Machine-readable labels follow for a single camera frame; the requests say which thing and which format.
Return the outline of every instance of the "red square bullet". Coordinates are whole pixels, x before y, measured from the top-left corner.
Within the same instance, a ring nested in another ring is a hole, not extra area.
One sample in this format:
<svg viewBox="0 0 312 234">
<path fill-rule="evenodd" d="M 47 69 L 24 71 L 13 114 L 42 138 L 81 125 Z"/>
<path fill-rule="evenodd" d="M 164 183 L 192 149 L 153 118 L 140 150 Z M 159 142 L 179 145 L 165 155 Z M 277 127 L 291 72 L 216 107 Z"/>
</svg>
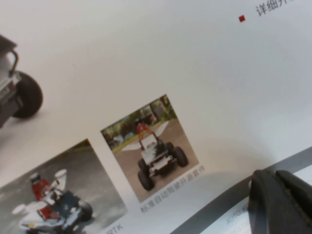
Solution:
<svg viewBox="0 0 312 234">
<path fill-rule="evenodd" d="M 238 18 L 239 18 L 239 21 L 240 21 L 240 22 L 243 22 L 243 21 L 246 20 L 244 15 L 242 15 L 242 16 L 240 16 L 240 17 L 238 17 Z"/>
</svg>

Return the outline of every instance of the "printed photo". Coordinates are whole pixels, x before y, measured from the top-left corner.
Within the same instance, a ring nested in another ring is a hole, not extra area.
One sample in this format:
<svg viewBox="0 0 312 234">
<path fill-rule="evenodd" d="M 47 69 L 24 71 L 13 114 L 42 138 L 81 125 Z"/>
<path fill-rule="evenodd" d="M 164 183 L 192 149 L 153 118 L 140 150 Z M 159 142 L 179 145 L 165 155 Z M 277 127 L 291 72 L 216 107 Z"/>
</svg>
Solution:
<svg viewBox="0 0 312 234">
<path fill-rule="evenodd" d="M 88 140 L 0 188 L 4 234 L 97 234 L 127 209 Z"/>
<path fill-rule="evenodd" d="M 140 202 L 198 164 L 166 95 L 101 132 Z"/>
</svg>

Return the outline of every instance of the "person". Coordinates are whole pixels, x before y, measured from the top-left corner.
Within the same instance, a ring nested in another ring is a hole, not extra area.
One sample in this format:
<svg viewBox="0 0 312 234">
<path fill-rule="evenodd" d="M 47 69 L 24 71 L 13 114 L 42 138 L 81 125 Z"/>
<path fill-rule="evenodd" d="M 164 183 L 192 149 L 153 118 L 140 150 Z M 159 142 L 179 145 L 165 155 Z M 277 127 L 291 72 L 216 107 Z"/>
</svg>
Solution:
<svg viewBox="0 0 312 234">
<path fill-rule="evenodd" d="M 143 140 L 144 138 L 144 131 L 147 132 L 147 134 L 152 134 L 153 132 L 151 131 L 151 129 L 149 129 L 146 125 L 146 123 L 144 123 L 143 121 L 137 119 L 136 120 L 136 131 L 138 133 L 139 139 Z"/>
<path fill-rule="evenodd" d="M 37 201 L 43 199 L 46 195 L 45 193 L 51 189 L 51 185 L 46 181 L 46 179 L 41 178 L 39 173 L 34 173 L 30 176 L 31 187 L 34 192 Z M 38 214 L 44 219 L 59 219 L 59 215 L 54 212 L 48 205 L 40 210 Z"/>
</svg>

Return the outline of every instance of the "red shirt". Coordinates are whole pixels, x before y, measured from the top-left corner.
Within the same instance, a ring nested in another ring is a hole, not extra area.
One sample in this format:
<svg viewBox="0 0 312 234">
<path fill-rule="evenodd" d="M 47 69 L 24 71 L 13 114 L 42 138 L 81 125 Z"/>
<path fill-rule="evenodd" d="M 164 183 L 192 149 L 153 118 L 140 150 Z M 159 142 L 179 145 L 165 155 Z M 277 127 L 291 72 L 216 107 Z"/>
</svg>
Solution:
<svg viewBox="0 0 312 234">
<path fill-rule="evenodd" d="M 47 191 L 51 185 L 45 180 L 41 179 L 39 182 L 31 185 L 37 201 L 44 197 L 44 192 Z"/>
</svg>

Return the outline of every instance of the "white go-kart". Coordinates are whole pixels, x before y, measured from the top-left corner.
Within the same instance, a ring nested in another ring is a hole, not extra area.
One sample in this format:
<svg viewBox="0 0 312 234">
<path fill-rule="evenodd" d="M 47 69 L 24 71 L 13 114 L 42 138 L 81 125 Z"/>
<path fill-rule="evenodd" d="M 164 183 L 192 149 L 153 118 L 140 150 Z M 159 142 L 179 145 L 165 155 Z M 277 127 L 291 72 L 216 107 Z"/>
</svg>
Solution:
<svg viewBox="0 0 312 234">
<path fill-rule="evenodd" d="M 65 191 L 66 174 L 65 169 L 55 174 L 55 180 L 43 199 L 28 205 L 18 205 L 12 211 L 13 215 L 25 215 L 19 222 L 21 230 L 27 234 L 72 234 L 79 223 L 92 218 L 90 204 L 71 191 Z M 56 212 L 59 218 L 44 220 L 38 211 L 46 206 Z"/>
<path fill-rule="evenodd" d="M 122 150 L 137 150 L 141 149 L 142 158 L 137 162 L 140 168 L 138 172 L 138 179 L 143 188 L 150 191 L 155 186 L 151 179 L 153 176 L 163 175 L 167 173 L 175 161 L 180 167 L 188 165 L 188 159 L 184 151 L 180 147 L 174 147 L 171 142 L 166 144 L 159 139 L 168 122 L 159 126 L 159 128 L 148 134 L 138 143 L 132 143 L 124 147 Z"/>
</svg>

